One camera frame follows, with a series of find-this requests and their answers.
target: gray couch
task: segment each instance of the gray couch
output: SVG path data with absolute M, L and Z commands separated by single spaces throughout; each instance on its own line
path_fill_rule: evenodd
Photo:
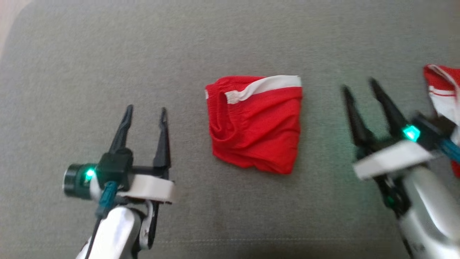
M 19 14 L 0 64 L 2 258 L 75 258 L 96 204 L 66 198 L 63 172 L 98 161 L 128 104 L 137 165 L 151 164 L 168 108 L 180 190 L 141 259 L 408 258 L 376 186 L 352 171 L 339 86 L 351 86 L 380 136 L 368 76 L 407 115 L 430 114 L 422 67 L 460 66 L 457 0 L 54 2 Z M 279 74 L 304 85 L 292 175 L 213 157 L 204 87 Z M 460 197 L 448 162 L 433 168 Z

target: red and white cloth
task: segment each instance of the red and white cloth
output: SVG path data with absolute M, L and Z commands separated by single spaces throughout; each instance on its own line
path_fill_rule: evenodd
M 300 135 L 298 76 L 230 76 L 206 86 L 213 154 L 228 163 L 290 174 Z
M 423 68 L 423 75 L 428 83 L 429 95 L 436 112 L 457 124 L 451 139 L 459 145 L 460 69 L 428 64 Z M 460 165 L 452 161 L 452 169 L 455 175 L 460 177 Z

